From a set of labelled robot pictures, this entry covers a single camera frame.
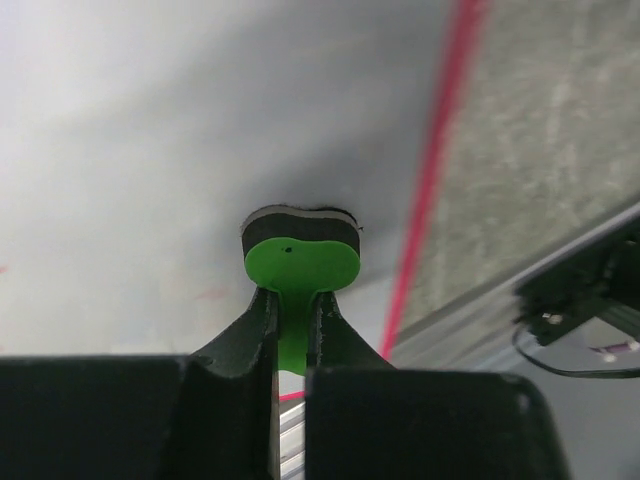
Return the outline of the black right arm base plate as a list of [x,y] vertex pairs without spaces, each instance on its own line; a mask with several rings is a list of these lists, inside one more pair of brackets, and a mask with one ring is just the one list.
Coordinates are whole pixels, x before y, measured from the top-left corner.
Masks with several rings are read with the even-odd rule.
[[519,287],[521,315],[547,346],[592,318],[639,339],[639,221],[580,247]]

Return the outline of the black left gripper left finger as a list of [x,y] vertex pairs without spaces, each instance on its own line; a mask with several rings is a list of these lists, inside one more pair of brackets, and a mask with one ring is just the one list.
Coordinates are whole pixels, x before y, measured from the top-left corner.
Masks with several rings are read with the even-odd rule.
[[197,399],[218,470],[229,479],[276,479],[278,296],[256,289],[245,312],[191,358],[207,374]]

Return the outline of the pink framed whiteboard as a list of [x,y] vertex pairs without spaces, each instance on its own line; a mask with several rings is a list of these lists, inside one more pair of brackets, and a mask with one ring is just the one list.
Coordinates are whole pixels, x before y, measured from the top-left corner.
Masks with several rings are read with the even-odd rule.
[[355,217],[347,320],[389,355],[482,1],[5,1],[1,355],[194,351],[241,227]]

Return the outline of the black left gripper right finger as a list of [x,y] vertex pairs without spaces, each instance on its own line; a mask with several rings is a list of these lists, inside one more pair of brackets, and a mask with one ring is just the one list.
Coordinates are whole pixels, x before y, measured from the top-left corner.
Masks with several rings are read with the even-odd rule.
[[333,292],[313,300],[306,367],[394,370],[345,320]]

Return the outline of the green whiteboard eraser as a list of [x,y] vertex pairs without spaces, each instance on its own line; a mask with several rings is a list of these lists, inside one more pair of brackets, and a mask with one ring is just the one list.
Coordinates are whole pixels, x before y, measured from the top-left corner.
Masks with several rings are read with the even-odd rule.
[[279,368],[302,375],[312,306],[319,294],[350,286],[361,268],[357,220],[334,207],[263,207],[241,230],[244,268],[278,296]]

